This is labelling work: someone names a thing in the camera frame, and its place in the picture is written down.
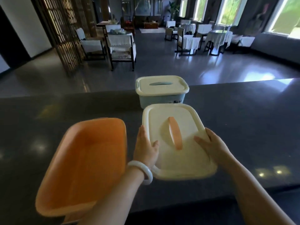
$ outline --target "orange storage box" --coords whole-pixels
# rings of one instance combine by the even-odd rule
[[[36,210],[52,217],[91,209],[125,172],[126,152],[126,127],[118,118],[71,126],[43,178]]]

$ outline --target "orange handle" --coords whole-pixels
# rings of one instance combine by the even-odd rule
[[[173,142],[177,150],[182,150],[182,137],[177,121],[174,117],[169,117],[169,125],[172,131]]]

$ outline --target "black countertop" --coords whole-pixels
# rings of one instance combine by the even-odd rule
[[[265,188],[300,185],[300,79],[191,86],[184,103],[227,144]],[[132,159],[143,110],[134,90],[0,99],[0,223],[56,224],[35,196],[66,130],[100,117],[122,119]],[[230,196],[221,169],[206,179],[141,186],[131,212]]]

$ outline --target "window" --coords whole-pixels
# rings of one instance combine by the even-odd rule
[[[237,26],[244,11],[247,0],[222,0],[217,24]]]
[[[279,0],[266,31],[300,39],[300,0]]]
[[[188,0],[181,0],[179,16],[185,17],[185,12],[187,10]]]
[[[195,9],[194,9],[194,17],[193,17],[194,20],[203,21],[206,6],[207,6],[207,1],[208,0],[197,0],[196,1],[196,5],[195,5]]]

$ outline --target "rug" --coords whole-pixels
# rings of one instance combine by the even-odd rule
[[[165,33],[166,30],[163,27],[156,29],[140,29],[141,33]]]

